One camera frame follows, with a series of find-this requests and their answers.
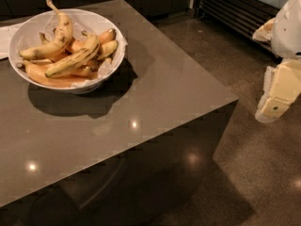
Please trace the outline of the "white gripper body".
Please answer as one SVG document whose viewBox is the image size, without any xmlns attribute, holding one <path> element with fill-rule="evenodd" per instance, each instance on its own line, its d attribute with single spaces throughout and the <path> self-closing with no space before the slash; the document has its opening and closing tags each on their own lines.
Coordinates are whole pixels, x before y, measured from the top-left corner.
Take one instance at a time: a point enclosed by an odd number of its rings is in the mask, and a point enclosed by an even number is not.
<svg viewBox="0 0 301 226">
<path fill-rule="evenodd" d="M 278 12 L 273 28 L 271 47 L 282 58 L 301 58 L 301 0 L 288 0 Z"/>
</svg>

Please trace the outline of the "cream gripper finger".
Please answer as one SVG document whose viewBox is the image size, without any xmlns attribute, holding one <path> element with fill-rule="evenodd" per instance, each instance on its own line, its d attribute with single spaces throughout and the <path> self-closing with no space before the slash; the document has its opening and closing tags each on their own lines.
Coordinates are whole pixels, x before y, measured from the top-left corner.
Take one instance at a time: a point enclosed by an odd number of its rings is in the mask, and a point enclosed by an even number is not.
<svg viewBox="0 0 301 226">
<path fill-rule="evenodd" d="M 264 23 L 253 33 L 252 39 L 257 41 L 270 41 L 273 37 L 274 23 L 274 18 Z"/>
<path fill-rule="evenodd" d="M 284 59 L 264 74 L 263 95 L 255 113 L 262 123 L 278 120 L 301 94 L 301 61 Z"/>
</svg>

